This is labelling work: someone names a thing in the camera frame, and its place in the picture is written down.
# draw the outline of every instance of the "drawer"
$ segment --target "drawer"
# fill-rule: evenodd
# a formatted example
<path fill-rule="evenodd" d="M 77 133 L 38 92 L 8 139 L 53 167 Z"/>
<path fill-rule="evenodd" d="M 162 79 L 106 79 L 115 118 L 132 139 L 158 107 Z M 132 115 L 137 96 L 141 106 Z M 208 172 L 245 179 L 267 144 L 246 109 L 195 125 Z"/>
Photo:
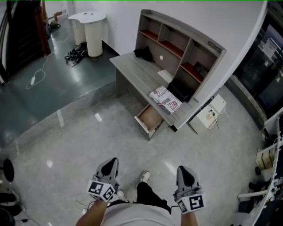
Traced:
<path fill-rule="evenodd" d="M 134 117 L 146 133 L 152 135 L 155 129 L 161 124 L 163 118 L 161 115 L 151 106 L 147 105 L 138 116 Z"/>

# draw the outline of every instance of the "person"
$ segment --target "person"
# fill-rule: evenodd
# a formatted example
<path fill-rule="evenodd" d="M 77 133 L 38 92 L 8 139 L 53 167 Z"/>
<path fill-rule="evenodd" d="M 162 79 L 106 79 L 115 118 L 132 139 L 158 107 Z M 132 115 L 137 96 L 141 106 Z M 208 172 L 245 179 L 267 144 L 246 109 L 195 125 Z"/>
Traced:
<path fill-rule="evenodd" d="M 145 171 L 137 185 L 137 201 L 129 203 L 126 194 L 119 189 L 119 200 L 109 207 L 103 201 L 96 201 L 77 222 L 76 226 L 174 226 L 171 209 L 148 185 L 150 172 Z M 182 215 L 181 226 L 197 226 L 193 212 Z"/>
<path fill-rule="evenodd" d="M 20 204 L 19 196 L 14 190 L 10 189 L 11 193 L 0 193 L 0 209 L 8 211 L 11 215 L 16 216 L 25 210 L 25 207 Z"/>

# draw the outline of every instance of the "white cable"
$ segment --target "white cable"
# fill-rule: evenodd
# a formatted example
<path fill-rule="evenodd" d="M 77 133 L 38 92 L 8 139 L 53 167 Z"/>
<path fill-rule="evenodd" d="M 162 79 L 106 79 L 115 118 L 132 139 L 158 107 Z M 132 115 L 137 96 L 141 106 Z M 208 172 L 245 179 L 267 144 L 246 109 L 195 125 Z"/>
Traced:
<path fill-rule="evenodd" d="M 47 63 L 49 57 L 58 49 L 58 47 L 59 47 L 63 42 L 67 41 L 68 38 L 69 38 L 72 34 L 74 34 L 74 33 L 71 33 L 70 35 L 68 35 L 68 37 L 67 37 L 65 40 L 58 42 L 57 47 L 52 51 L 51 54 L 49 54 L 49 55 L 47 56 L 46 61 L 44 62 L 42 68 L 39 68 L 39 69 L 35 72 L 34 76 L 30 79 L 30 81 L 28 82 L 28 84 L 27 84 L 27 86 L 26 86 L 26 90 L 29 90 L 30 88 L 34 87 L 36 84 L 42 82 L 42 81 L 45 79 L 46 74 L 45 74 L 45 72 L 44 72 L 44 66 L 45 66 L 45 64 Z M 39 73 L 39 72 L 43 72 L 43 74 L 44 74 L 44 75 L 43 75 L 43 78 L 42 78 L 41 80 L 37 81 L 36 83 L 31 84 L 31 81 L 32 81 L 32 80 L 33 80 L 33 82 L 35 81 L 36 74 Z"/>

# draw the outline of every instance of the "forearm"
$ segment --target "forearm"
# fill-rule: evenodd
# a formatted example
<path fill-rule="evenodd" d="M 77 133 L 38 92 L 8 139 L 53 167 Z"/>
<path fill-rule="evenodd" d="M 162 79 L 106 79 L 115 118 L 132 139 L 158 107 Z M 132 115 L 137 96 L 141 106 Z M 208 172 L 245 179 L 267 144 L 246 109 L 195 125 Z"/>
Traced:
<path fill-rule="evenodd" d="M 83 215 L 76 226 L 100 226 L 107 208 L 107 203 L 96 201 L 93 206 Z"/>
<path fill-rule="evenodd" d="M 182 214 L 181 226 L 198 226 L 195 213 Z"/>

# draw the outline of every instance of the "cardboard box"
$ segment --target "cardboard box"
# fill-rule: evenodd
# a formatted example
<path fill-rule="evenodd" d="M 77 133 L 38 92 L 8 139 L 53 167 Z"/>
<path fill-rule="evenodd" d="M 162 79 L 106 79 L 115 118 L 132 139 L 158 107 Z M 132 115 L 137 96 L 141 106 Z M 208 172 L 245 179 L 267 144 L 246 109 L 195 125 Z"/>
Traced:
<path fill-rule="evenodd" d="M 149 96 L 161 107 L 165 113 L 171 115 L 182 104 L 172 93 L 169 92 L 164 86 L 161 86 L 151 92 Z"/>

